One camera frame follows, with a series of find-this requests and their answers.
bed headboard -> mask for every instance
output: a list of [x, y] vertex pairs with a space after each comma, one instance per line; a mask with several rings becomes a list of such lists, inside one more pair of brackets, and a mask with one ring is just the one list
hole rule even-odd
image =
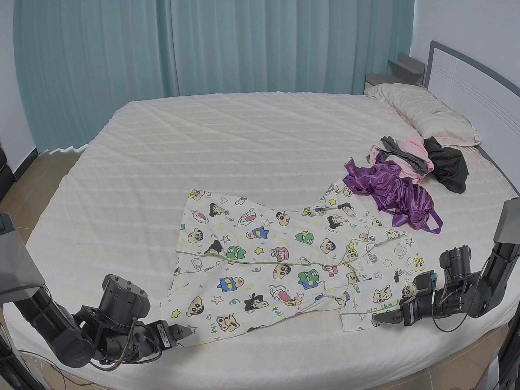
[[467, 117], [477, 129], [480, 152], [518, 193], [520, 189], [520, 88], [480, 62], [436, 41], [424, 86]]

mattress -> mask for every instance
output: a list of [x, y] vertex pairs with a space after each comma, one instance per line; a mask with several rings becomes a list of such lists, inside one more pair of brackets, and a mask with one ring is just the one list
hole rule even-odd
[[[417, 136], [386, 103], [328, 94], [215, 94], [135, 101], [118, 110], [63, 178], [27, 248], [56, 302], [71, 313], [97, 306], [101, 282], [118, 274], [145, 289], [159, 319], [177, 264], [175, 244], [187, 193], [197, 186], [287, 210], [314, 204], [345, 175], [352, 156], [366, 163], [382, 136]], [[480, 270], [492, 247], [504, 200], [515, 196], [474, 148], [462, 148], [467, 191], [446, 190], [431, 175], [423, 186], [444, 220], [441, 234], [414, 231], [426, 268], [439, 273], [441, 252], [468, 244]], [[371, 197], [363, 204], [377, 213]], [[385, 225], [391, 216], [379, 213]], [[303, 314], [223, 341], [166, 351], [160, 360], [103, 373], [72, 372], [116, 389], [364, 389], [399, 379], [477, 340], [513, 315], [520, 277], [502, 303], [451, 334], [431, 320], [411, 328], [343, 332], [336, 310]], [[20, 348], [52, 356], [12, 305], [5, 308]], [[459, 316], [440, 320], [444, 328]]]

floor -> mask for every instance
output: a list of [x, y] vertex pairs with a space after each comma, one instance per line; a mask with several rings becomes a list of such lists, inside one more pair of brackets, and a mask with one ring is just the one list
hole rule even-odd
[[[74, 151], [41, 154], [0, 202], [0, 212], [7, 212], [11, 216], [24, 242], [27, 242], [30, 237], [40, 215], [58, 189], [62, 177], [74, 166], [79, 155]], [[1, 311], [0, 322], [4, 324]], [[429, 368], [370, 390], [450, 390], [455, 387], [469, 390], [476, 385], [491, 356], [504, 341], [507, 332], [507, 326], [490, 331], [477, 342]], [[36, 364], [52, 388], [64, 389], [61, 375], [47, 362], [32, 356], [26, 356], [25, 359]], [[74, 376], [68, 375], [68, 377], [78, 383], [85, 383]], [[99, 388], [105, 387], [98, 385], [80, 387], [67, 382], [69, 390]]]

curtain fold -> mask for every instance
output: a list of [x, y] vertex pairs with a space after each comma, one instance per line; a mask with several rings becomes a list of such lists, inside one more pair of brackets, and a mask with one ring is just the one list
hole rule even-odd
[[412, 23], [413, 0], [16, 0], [15, 61], [43, 151], [88, 143], [133, 100], [361, 94]]

pile of clothes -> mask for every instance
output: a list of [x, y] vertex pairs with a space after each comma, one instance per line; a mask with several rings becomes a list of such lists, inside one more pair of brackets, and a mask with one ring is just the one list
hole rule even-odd
[[[372, 195], [379, 211], [394, 216], [393, 227], [409, 222], [414, 229], [440, 233], [443, 222], [434, 210], [432, 197], [419, 185], [428, 173], [452, 192], [466, 190], [469, 173], [462, 152], [443, 148], [434, 137], [424, 141], [382, 137], [367, 160], [371, 167], [357, 167], [351, 158], [345, 164], [348, 175], [343, 182], [354, 193]], [[430, 216], [437, 228], [428, 226]]]

